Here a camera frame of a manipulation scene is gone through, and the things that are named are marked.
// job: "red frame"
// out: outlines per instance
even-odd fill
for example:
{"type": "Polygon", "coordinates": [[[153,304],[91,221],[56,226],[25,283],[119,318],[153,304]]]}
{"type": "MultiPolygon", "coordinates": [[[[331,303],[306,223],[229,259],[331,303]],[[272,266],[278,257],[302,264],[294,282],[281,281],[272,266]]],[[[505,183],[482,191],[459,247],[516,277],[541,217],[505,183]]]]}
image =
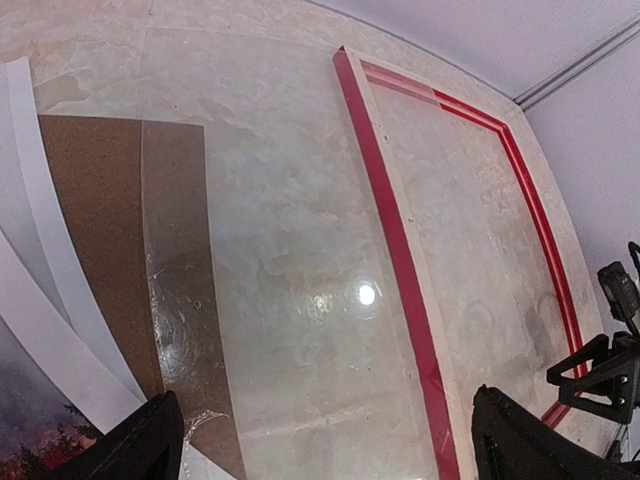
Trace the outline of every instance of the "red frame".
{"type": "MultiPolygon", "coordinates": [[[[458,480],[460,478],[458,459],[431,328],[409,240],[385,165],[384,148],[380,141],[382,125],[380,125],[381,122],[372,120],[372,116],[377,116],[377,111],[372,112],[372,105],[375,105],[375,102],[369,86],[365,83],[382,85],[418,100],[438,105],[442,110],[469,120],[498,135],[540,237],[560,305],[569,351],[575,353],[582,347],[582,336],[567,275],[540,196],[506,123],[441,91],[432,89],[418,80],[391,70],[392,67],[383,67],[374,61],[363,60],[361,55],[351,50],[347,51],[345,47],[338,50],[333,62],[358,137],[389,247],[420,373],[440,479],[458,480]]],[[[578,376],[584,375],[586,365],[581,365],[575,373],[578,376]]],[[[542,420],[555,428],[568,410],[568,407],[556,402],[543,415],[542,420]]]]}

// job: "clear plastic sheet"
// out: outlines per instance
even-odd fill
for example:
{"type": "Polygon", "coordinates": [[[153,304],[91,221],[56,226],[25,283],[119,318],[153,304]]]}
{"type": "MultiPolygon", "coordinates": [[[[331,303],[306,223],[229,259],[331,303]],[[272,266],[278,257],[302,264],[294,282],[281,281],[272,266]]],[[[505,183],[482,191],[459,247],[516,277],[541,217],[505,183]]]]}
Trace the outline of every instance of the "clear plastic sheet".
{"type": "Polygon", "coordinates": [[[243,478],[216,313],[204,130],[147,121],[141,140],[146,269],[162,379],[184,412],[186,444],[243,478]]]}
{"type": "MultiPolygon", "coordinates": [[[[150,30],[142,114],[205,127],[217,313],[247,477],[435,479],[406,320],[333,53],[150,30]]],[[[146,204],[148,214],[162,212],[146,204]]],[[[153,230],[146,243],[150,264],[185,262],[153,230]]],[[[203,300],[155,284],[160,265],[149,274],[163,372],[197,395],[211,369],[207,318],[194,314],[203,300]]],[[[216,412],[206,400],[187,421],[216,412]]]]}
{"type": "MultiPolygon", "coordinates": [[[[499,137],[389,88],[372,91],[445,330],[453,371],[442,374],[456,385],[449,401],[462,406],[466,432],[483,383],[542,416],[557,400],[546,370],[569,348],[540,238],[499,137]]],[[[577,415],[561,433],[602,454],[612,429],[577,415]]],[[[470,449],[470,434],[461,443],[458,450],[470,449]]]]}

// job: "white marble surface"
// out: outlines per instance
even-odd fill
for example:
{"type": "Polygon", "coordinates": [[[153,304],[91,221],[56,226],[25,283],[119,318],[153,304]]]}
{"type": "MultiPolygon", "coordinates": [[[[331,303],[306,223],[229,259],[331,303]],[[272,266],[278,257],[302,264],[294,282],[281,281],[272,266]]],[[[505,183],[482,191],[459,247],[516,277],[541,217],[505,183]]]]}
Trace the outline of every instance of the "white marble surface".
{"type": "MultiPolygon", "coordinates": [[[[575,232],[524,115],[454,67],[298,0],[0,6],[0,61],[30,56],[41,113],[206,126],[220,322],[250,478],[437,478],[397,287],[332,71],[342,44],[509,121],[556,233],[586,339],[599,331],[575,232]],[[356,298],[363,282],[377,291],[369,307],[356,298]]],[[[485,140],[477,141],[490,155],[485,140]]],[[[512,240],[513,232],[498,233],[512,240]]],[[[536,255],[525,256],[526,265],[536,255]]],[[[532,275],[536,285],[546,281],[539,266],[532,275]]],[[[536,297],[543,290],[522,295],[550,316],[552,302],[536,297]]],[[[528,311],[510,305],[493,316],[528,311]]],[[[484,310],[476,310],[480,322],[484,310]]],[[[526,323],[513,331],[525,340],[528,333],[526,323]]],[[[459,347],[473,358],[485,348],[459,347]]],[[[524,370],[540,356],[524,358],[524,370]]],[[[531,385],[523,380],[516,391],[531,385]]],[[[561,431],[597,450],[607,426],[585,428],[593,426],[588,418],[572,413],[561,431]]]]}

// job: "white paper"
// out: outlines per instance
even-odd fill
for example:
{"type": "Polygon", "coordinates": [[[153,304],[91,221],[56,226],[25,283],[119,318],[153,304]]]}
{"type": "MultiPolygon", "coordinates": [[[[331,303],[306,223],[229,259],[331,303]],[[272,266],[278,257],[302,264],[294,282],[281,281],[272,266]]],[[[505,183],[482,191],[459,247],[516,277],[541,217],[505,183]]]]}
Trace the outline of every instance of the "white paper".
{"type": "Polygon", "coordinates": [[[100,431],[142,402],[89,351],[29,276],[0,234],[0,316],[38,366],[100,431]]]}
{"type": "Polygon", "coordinates": [[[61,317],[139,400],[76,256],[46,160],[27,58],[0,65],[0,230],[61,317]]]}

